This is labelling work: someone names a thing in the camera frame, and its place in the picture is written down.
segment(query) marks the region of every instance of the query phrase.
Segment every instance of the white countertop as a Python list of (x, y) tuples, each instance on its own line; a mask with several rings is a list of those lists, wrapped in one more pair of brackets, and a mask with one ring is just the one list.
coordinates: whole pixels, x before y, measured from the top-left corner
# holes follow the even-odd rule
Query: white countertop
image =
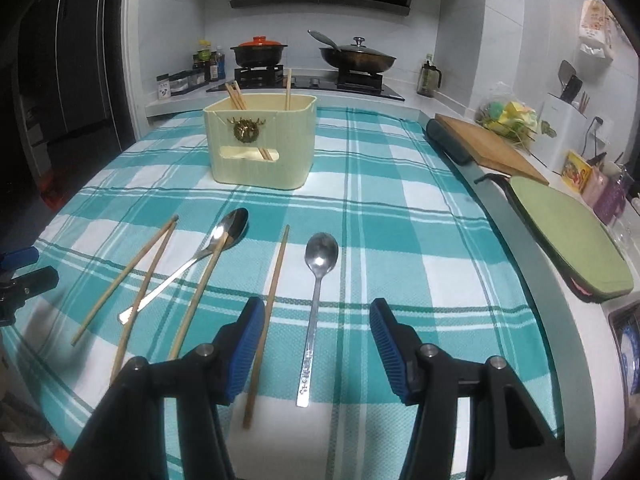
[[(385, 79), (385, 83), (405, 97), (405, 101), (308, 89), (292, 92), (316, 95), (321, 106), (374, 110), (416, 120), (422, 126), (426, 126), (429, 118), (436, 113), (460, 118), (436, 99), (416, 94), (413, 85), (389, 79)], [(146, 106), (146, 115), (152, 118), (199, 110), (227, 96), (223, 91), (207, 93), (207, 88), (153, 101)], [(284, 93), (284, 90), (246, 92)], [(581, 200), (578, 194), (564, 184), (559, 175), (550, 172), (532, 156), (523, 155), (548, 179), (550, 186)], [(622, 450), (625, 433), (622, 373), (607, 317), (612, 310), (640, 301), (640, 276), (631, 264), (632, 260), (640, 264), (640, 253), (632, 254), (628, 259), (634, 278), (634, 290), (629, 295), (607, 301), (603, 305), (585, 303), (566, 286), (549, 258), (508, 205), (502, 191), (488, 181), (473, 183), (478, 176), (490, 170), (480, 168), (475, 163), (459, 167), (459, 170), (500, 229), (540, 314), (558, 372), (566, 455), (574, 474), (578, 480), (599, 480)], [(635, 215), (635, 212), (631, 210), (628, 214)]]

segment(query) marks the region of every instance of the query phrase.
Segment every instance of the plaid tablecloth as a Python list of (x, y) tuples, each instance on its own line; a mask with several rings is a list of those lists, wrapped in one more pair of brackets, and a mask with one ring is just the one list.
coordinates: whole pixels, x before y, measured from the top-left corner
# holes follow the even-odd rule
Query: plaid tablecloth
[[(244, 206), (246, 237), (225, 251), (209, 280), (186, 352), (235, 320), (247, 297), (266, 298), (278, 245), (290, 224), (260, 376), (254, 424), (241, 429), (244, 394), (223, 408), (236, 473), (250, 480), (398, 477), (414, 420), (391, 392), (369, 331), (368, 306), (386, 298), (424, 342), (484, 362), (507, 358), (553, 430), (551, 363), (518, 270), (499, 233), (455, 168), (424, 140), (418, 123), (347, 108), (318, 108), (316, 154), (293, 192), (228, 186), (212, 179), (201, 112), (175, 116), (100, 171), (37, 241), (38, 266), (60, 274), (4, 329), (8, 354), (68, 446), (108, 387), (128, 307), (155, 250), (103, 306), (74, 348), (87, 311), (174, 213), (180, 215), (152, 285), (203, 242), (224, 214)], [(318, 231), (340, 245), (322, 282), (311, 406), (294, 399), (314, 277), (303, 253)], [(129, 352), (167, 357), (206, 261), (140, 313)], [(468, 403), (460, 402), (454, 473), (465, 469)], [(167, 403), (166, 446), (181, 478), (175, 407)]]

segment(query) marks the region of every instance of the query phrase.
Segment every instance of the black refrigerator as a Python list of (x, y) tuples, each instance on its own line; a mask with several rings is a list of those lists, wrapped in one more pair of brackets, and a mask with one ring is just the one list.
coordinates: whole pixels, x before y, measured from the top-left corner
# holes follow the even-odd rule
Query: black refrigerator
[(121, 0), (38, 0), (20, 22), (14, 102), (23, 147), (46, 170), (34, 177), (61, 202), (135, 142), (120, 8)]

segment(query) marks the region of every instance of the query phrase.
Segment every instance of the orange pot lid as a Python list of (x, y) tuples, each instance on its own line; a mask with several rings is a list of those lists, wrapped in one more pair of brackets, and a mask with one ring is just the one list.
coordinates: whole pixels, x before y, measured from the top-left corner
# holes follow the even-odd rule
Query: orange pot lid
[(256, 46), (256, 45), (281, 45), (279, 41), (267, 40), (266, 36), (254, 36), (253, 41), (245, 41), (238, 46)]

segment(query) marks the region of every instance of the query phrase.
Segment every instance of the storage basket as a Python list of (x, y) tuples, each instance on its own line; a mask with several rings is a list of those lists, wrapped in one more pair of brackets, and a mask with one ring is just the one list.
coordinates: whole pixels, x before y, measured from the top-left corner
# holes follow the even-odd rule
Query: storage basket
[[(247, 110), (230, 98), (204, 108), (213, 178), (225, 184), (296, 189), (314, 160), (316, 97), (243, 94)], [(273, 160), (264, 160), (260, 149)]]

